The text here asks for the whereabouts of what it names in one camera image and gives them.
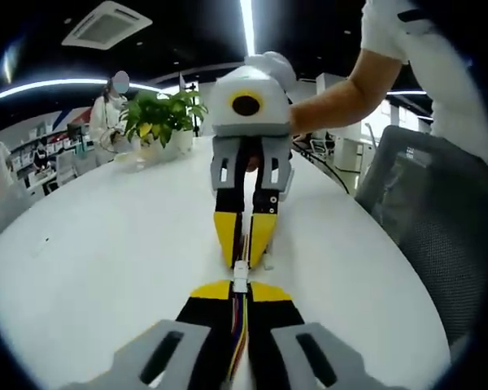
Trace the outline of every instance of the robotic gripper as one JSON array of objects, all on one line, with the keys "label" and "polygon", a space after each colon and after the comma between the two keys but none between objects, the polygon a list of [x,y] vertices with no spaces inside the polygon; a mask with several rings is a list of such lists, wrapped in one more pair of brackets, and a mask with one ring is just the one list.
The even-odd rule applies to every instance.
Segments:
[{"label": "robotic gripper", "polygon": [[287,60],[279,54],[251,57],[246,63],[252,65],[222,77],[211,92],[215,132],[211,184],[216,192],[217,236],[224,260],[233,267],[244,242],[244,175],[250,158],[259,160],[246,251],[253,268],[272,238],[278,203],[287,194],[293,173],[289,161],[289,101],[281,83],[296,79]]}]

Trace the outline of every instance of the air conditioning vent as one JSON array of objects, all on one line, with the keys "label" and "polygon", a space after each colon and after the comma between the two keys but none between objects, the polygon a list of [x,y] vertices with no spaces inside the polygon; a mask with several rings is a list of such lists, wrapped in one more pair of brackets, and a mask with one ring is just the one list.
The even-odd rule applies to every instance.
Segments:
[{"label": "air conditioning vent", "polygon": [[63,40],[63,46],[108,50],[152,21],[116,2],[102,2]]}]

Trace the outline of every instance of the potted plant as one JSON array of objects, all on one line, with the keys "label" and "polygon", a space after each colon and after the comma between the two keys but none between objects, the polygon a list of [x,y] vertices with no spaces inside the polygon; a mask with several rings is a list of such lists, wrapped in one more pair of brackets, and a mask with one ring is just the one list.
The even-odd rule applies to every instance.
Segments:
[{"label": "potted plant", "polygon": [[121,114],[125,136],[141,140],[142,156],[160,161],[186,153],[193,140],[193,117],[204,120],[207,108],[197,103],[198,92],[176,94],[141,91]]}]

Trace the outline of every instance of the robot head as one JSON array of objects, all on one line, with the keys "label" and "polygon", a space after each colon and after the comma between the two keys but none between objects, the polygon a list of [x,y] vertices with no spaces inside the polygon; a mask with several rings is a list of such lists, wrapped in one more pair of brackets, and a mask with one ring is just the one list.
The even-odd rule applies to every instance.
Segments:
[{"label": "robot head", "polygon": [[215,134],[220,137],[289,134],[290,107],[283,86],[291,79],[296,81],[293,68],[277,53],[250,57],[246,65],[218,79],[208,107]]}]

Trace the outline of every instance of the round white table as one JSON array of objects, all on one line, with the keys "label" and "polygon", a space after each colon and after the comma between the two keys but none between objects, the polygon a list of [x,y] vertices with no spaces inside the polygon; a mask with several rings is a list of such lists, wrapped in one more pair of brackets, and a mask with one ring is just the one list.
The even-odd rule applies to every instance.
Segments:
[{"label": "round white table", "polygon": [[[0,332],[43,388],[91,380],[114,352],[175,319],[198,286],[231,279],[213,223],[209,139],[163,165],[117,162],[66,184],[0,236]],[[320,322],[390,386],[425,389],[450,361],[425,287],[371,217],[294,154],[268,269],[307,323]],[[246,175],[250,205],[255,175]],[[233,388],[251,388],[246,358]]]}]

